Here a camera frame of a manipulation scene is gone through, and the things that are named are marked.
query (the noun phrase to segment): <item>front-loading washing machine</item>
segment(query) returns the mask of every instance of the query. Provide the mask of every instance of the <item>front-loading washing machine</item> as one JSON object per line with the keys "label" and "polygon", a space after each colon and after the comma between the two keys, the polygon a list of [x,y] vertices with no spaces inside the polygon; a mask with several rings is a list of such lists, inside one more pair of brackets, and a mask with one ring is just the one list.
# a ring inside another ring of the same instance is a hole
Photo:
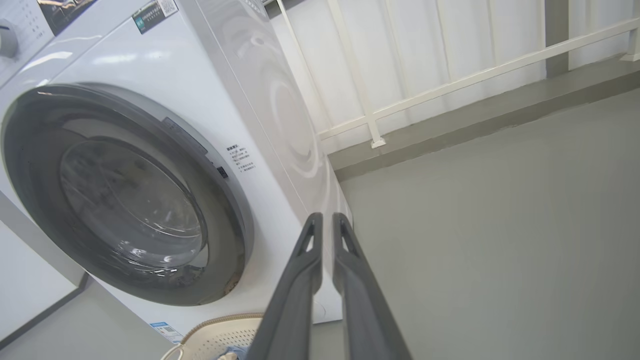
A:
{"label": "front-loading washing machine", "polygon": [[263,311],[307,216],[349,209],[260,1],[17,4],[0,190],[174,342]]}

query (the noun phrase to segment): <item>white railing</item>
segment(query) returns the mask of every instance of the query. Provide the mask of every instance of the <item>white railing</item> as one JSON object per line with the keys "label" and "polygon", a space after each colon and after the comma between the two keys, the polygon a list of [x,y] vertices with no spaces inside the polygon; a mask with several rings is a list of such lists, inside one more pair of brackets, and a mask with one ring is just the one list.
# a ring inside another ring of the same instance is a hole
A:
{"label": "white railing", "polygon": [[[375,148],[375,147],[382,146],[385,144],[385,141],[384,139],[382,139],[380,135],[380,130],[378,129],[377,121],[379,119],[382,119],[384,117],[387,117],[399,111],[406,110],[408,108],[411,108],[412,106],[421,104],[423,102],[443,96],[445,94],[449,94],[451,92],[460,90],[462,88],[466,88],[476,83],[480,83],[484,80],[494,78],[501,74],[505,74],[507,72],[525,67],[527,65],[531,65],[538,61],[542,61],[542,60],[551,58],[553,56],[557,56],[557,55],[566,53],[568,51],[578,49],[580,47],[583,47],[589,44],[593,44],[595,42],[604,40],[606,38],[614,37],[622,33],[630,32],[628,54],[623,57],[623,60],[630,60],[630,61],[640,60],[640,36],[637,35],[638,30],[640,29],[640,0],[634,0],[634,13],[633,13],[632,19],[619,22],[613,26],[609,26],[608,28],[604,28],[604,29],[599,29],[597,31],[595,31],[595,24],[594,24],[595,23],[595,20],[594,20],[595,11],[594,11],[594,4],[593,4],[594,0],[586,0],[585,17],[586,17],[588,34],[582,35],[579,37],[574,37],[567,41],[564,41],[552,46],[548,46],[548,47],[545,45],[545,18],[544,18],[545,2],[544,0],[539,0],[539,4],[540,4],[539,16],[540,16],[541,31],[538,34],[538,36],[539,36],[540,50],[535,51],[533,53],[526,54],[524,56],[515,58],[507,62],[501,62],[498,57],[498,53],[496,51],[495,44],[497,40],[496,40],[496,34],[494,32],[495,19],[493,18],[493,14],[495,13],[494,0],[486,0],[488,16],[489,16],[489,29],[490,29],[490,38],[491,38],[491,47],[492,47],[494,66],[489,69],[476,72],[475,74],[456,79],[453,76],[453,71],[452,71],[453,61],[451,58],[451,51],[450,51],[451,46],[448,39],[447,24],[445,23],[444,21],[445,17],[442,14],[442,9],[443,9],[442,2],[445,0],[436,0],[436,8],[438,11],[438,21],[440,25],[440,33],[442,34],[442,43],[444,45],[444,58],[447,64],[449,82],[442,86],[417,94],[415,96],[407,97],[401,101],[391,104],[390,106],[386,106],[384,108],[375,110],[372,107],[369,96],[367,95],[365,81],[362,77],[360,66],[358,64],[356,54],[351,44],[351,39],[349,37],[347,26],[344,21],[342,11],[340,10],[338,0],[326,0],[326,1],[329,5],[329,9],[331,11],[333,21],[337,28],[337,32],[340,37],[340,42],[342,43],[342,49],[344,51],[349,70],[351,71],[351,77],[353,78],[353,83],[355,84],[356,92],[358,94],[358,99],[360,100],[362,104],[362,109],[364,110],[364,116],[358,117],[357,119],[348,120],[339,125],[333,126],[328,130],[320,132],[319,133],[320,139],[323,139],[323,140],[366,124],[369,128],[369,132],[371,133],[371,138],[372,138],[371,147]],[[277,0],[277,2],[278,2],[278,6],[280,7],[280,11],[284,18],[284,21],[287,24],[287,27],[289,28],[289,32],[291,33],[291,37],[293,39],[294,45],[296,46],[298,54],[301,58],[301,62],[303,64],[305,72],[307,73],[307,76],[309,77],[309,80],[311,82],[314,95],[317,97],[317,101],[321,105],[320,107],[321,107],[321,111],[324,113],[323,115],[326,115],[327,114],[326,104],[323,103],[322,97],[319,95],[319,90],[316,85],[316,80],[314,79],[313,74],[309,69],[309,65],[305,59],[305,55],[303,54],[302,48],[300,47],[298,37],[296,36],[296,32],[294,31],[291,25],[291,22],[285,10],[284,4],[282,0]],[[408,80],[407,80],[406,74],[404,73],[404,65],[403,65],[404,60],[397,45],[396,25],[392,20],[393,16],[391,16],[390,14],[390,11],[392,9],[390,5],[391,2],[392,0],[385,0],[385,6],[383,8],[383,11],[384,11],[384,16],[386,20],[390,24],[389,30],[391,32],[391,37],[390,37],[392,42],[391,48],[395,52],[394,56],[398,61],[398,64],[400,67],[400,78],[401,78],[400,84],[403,87],[403,90],[404,90],[403,92],[406,96],[410,94],[410,91],[407,85]]]}

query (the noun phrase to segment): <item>laundry basket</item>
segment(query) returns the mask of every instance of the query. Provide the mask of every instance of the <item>laundry basket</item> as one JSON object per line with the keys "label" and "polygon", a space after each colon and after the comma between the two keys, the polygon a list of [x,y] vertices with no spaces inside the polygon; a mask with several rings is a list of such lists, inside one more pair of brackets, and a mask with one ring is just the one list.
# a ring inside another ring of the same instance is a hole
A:
{"label": "laundry basket", "polygon": [[184,339],[162,357],[180,353],[178,360],[216,360],[229,346],[251,345],[262,320],[261,313],[224,316],[206,321],[189,331]]}

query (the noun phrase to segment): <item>control panel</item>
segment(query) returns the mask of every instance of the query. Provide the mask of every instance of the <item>control panel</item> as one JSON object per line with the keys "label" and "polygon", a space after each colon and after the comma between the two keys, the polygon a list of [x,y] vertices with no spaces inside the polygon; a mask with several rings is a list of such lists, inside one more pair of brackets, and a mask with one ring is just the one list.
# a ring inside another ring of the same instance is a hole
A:
{"label": "control panel", "polygon": [[2,86],[54,35],[40,10],[40,5],[35,0],[0,1],[0,19],[0,86]]}

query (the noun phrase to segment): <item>gray floor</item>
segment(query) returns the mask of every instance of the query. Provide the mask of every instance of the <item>gray floor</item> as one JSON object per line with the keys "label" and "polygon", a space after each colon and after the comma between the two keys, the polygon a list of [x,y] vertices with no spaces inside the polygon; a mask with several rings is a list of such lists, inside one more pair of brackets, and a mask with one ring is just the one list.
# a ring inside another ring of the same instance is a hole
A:
{"label": "gray floor", "polygon": [[[639,359],[640,90],[345,181],[415,359]],[[344,359],[341,323],[313,359]],[[158,359],[96,284],[0,359]]]}

